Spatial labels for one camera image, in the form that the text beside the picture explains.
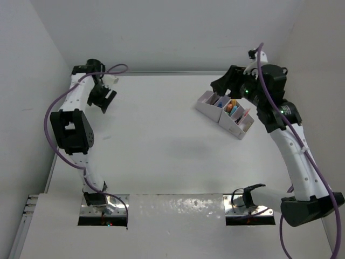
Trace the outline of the black handled scissors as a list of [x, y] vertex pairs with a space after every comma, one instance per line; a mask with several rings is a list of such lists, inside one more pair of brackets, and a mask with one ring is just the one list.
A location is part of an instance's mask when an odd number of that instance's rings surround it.
[[220, 96], [217, 93], [214, 93], [210, 100], [210, 105], [214, 106], [220, 99]]

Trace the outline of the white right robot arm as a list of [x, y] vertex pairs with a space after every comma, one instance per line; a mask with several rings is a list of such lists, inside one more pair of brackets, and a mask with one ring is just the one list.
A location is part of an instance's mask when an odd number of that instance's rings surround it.
[[257, 108], [257, 116], [277, 145], [287, 167], [293, 192], [288, 194], [258, 183], [244, 188], [233, 204], [253, 209], [266, 206], [282, 213], [286, 222], [297, 227], [326, 217], [334, 205], [344, 204], [343, 194], [328, 192], [316, 170], [312, 156], [303, 141], [302, 119], [296, 106], [284, 98], [287, 69], [272, 64], [261, 67], [263, 79], [244, 67], [232, 65], [224, 76], [213, 81], [213, 91], [224, 96], [244, 98]]

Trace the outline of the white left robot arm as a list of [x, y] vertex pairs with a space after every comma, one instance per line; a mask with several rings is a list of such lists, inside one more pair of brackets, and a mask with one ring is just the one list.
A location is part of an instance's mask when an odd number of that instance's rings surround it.
[[97, 106], [103, 113], [116, 96], [111, 84], [103, 82], [105, 65], [89, 59], [77, 65], [71, 73], [70, 92], [56, 112], [50, 114], [50, 123], [57, 145], [81, 169], [83, 195], [86, 204], [101, 213], [110, 214], [112, 204], [105, 195], [107, 185], [89, 162], [95, 136], [85, 115], [87, 106]]

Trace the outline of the orange marker cap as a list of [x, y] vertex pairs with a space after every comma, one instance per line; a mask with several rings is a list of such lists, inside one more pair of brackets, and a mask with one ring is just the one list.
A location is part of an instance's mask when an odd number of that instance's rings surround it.
[[226, 112], [230, 113], [232, 108], [233, 108], [233, 105], [232, 104], [228, 104], [227, 107], [226, 107]]

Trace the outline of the white purple desk organizer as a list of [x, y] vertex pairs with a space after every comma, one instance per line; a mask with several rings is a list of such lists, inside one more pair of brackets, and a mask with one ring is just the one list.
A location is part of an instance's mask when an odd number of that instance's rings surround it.
[[[230, 101], [232, 100], [228, 96], [220, 96], [219, 101], [214, 105], [210, 105], [210, 100], [212, 95], [215, 92], [212, 91], [206, 91], [204, 92], [197, 100], [195, 108], [201, 114], [205, 115], [212, 121], [216, 122], [221, 128], [225, 129], [238, 139], [243, 139], [243, 137], [246, 135], [247, 131], [251, 128], [251, 126], [254, 124], [254, 119], [251, 117], [251, 115], [248, 113], [248, 115], [240, 121], [239, 125], [235, 123], [235, 121], [243, 114], [246, 109], [243, 107], [238, 101], [237, 101], [237, 110], [235, 113], [230, 117], [229, 113], [226, 112], [226, 107], [228, 104], [230, 104]], [[223, 107], [217, 107], [218, 103], [222, 102]]]

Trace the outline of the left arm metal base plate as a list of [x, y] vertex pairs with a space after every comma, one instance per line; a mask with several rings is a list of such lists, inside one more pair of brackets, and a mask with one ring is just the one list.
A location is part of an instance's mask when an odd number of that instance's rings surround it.
[[104, 205], [87, 205], [84, 197], [82, 197], [79, 216], [82, 217], [100, 217], [102, 213], [107, 217], [120, 217], [127, 216], [126, 207], [129, 208], [129, 195], [117, 195], [119, 199], [125, 204], [114, 197], [107, 196]]

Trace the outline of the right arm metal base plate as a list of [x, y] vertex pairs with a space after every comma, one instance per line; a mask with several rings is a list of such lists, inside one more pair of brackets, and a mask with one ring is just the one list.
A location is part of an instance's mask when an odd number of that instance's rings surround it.
[[273, 210], [265, 206], [246, 208], [242, 201], [242, 194], [224, 194], [223, 204], [227, 217], [273, 216]]

